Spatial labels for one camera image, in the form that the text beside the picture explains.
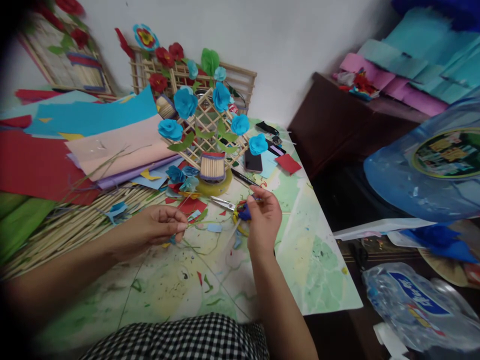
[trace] clear plastic bag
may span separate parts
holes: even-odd
[[[405,346],[423,352],[439,346],[461,352],[480,348],[480,324],[403,262],[363,273],[368,299]]]

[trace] blue crepe paper rose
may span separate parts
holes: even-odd
[[[180,186],[180,191],[185,193],[194,193],[199,185],[199,180],[196,177],[187,177],[185,182]]]
[[[250,145],[250,152],[254,156],[260,155],[269,149],[264,134],[258,134],[257,136],[251,137],[248,144]]]
[[[185,181],[185,174],[177,166],[170,166],[166,171],[166,174],[170,178],[172,184],[179,184]]]
[[[158,132],[166,139],[180,141],[184,128],[172,119],[165,119],[158,124]]]
[[[216,83],[213,90],[213,104],[219,113],[223,113],[229,109],[230,92],[221,82]]]
[[[224,67],[217,67],[215,69],[215,73],[213,74],[213,78],[217,81],[222,82],[227,78],[227,70]]]
[[[197,176],[199,174],[199,170],[194,168],[193,166],[185,166],[182,169],[183,173],[186,175],[187,178],[191,178]]]
[[[188,89],[183,88],[173,96],[175,109],[182,119],[188,119],[195,114],[195,109],[199,104],[199,99],[195,95],[190,95]]]
[[[192,80],[195,80],[199,75],[199,68],[197,67],[197,64],[193,60],[188,60],[186,66],[188,67],[188,77]]]
[[[245,114],[235,116],[231,121],[231,131],[242,136],[250,129],[249,118]]]

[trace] white wall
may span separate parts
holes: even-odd
[[[388,0],[79,0],[116,85],[129,92],[128,57],[114,28],[135,44],[132,26],[146,24],[165,48],[179,42],[200,62],[203,48],[258,73],[249,116],[287,125],[314,71],[331,72],[349,51],[397,24]],[[22,69],[31,67],[20,62]],[[31,86],[38,76],[11,73],[11,84]]]

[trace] table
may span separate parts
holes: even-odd
[[[249,132],[249,136],[256,134],[254,128]],[[300,162],[293,145],[284,144],[283,148]],[[253,177],[260,184],[260,177]],[[362,307],[305,170],[289,176],[277,166],[262,181],[277,196],[282,208],[275,253],[301,313]],[[234,179],[221,197],[238,203],[248,194],[248,188]],[[221,233],[207,231],[207,224],[203,229],[189,227],[184,238],[196,247],[195,251],[183,241],[168,248],[151,248],[116,265],[38,336],[42,347],[48,352],[77,349],[92,345],[127,324],[175,321],[210,312],[226,314],[239,322],[258,319],[247,238],[241,237],[240,245],[234,248],[236,236],[228,238],[234,227],[232,214],[221,215],[223,208],[206,198],[200,199],[208,203],[208,214],[202,222],[221,223]]]

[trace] lattice frame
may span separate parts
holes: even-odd
[[[200,111],[199,115],[197,115],[197,112],[195,112],[195,114],[190,116],[187,120],[177,120],[177,122],[183,126],[184,135],[187,135],[190,132],[195,133],[195,126],[198,126],[202,133],[215,132],[215,136],[210,139],[203,139],[199,136],[195,136],[195,139],[192,143],[194,149],[187,149],[179,152],[179,154],[191,166],[198,170],[200,170],[203,152],[222,152],[222,150],[218,149],[215,145],[218,139],[218,123],[222,121],[225,125],[226,131],[232,132],[230,122],[233,119],[233,115],[229,111],[220,113],[217,111],[217,109],[215,109],[214,103],[210,100],[213,91],[214,90],[212,88],[209,88],[207,92],[198,100],[197,110]],[[181,143],[181,141],[172,141],[170,139],[165,139],[165,141],[171,145]],[[242,135],[236,139],[235,144],[229,141],[225,146],[238,147],[237,152],[233,154],[226,154],[225,156],[225,170],[228,170],[236,161],[240,159],[245,151],[247,151],[249,147],[249,138],[246,135]]]

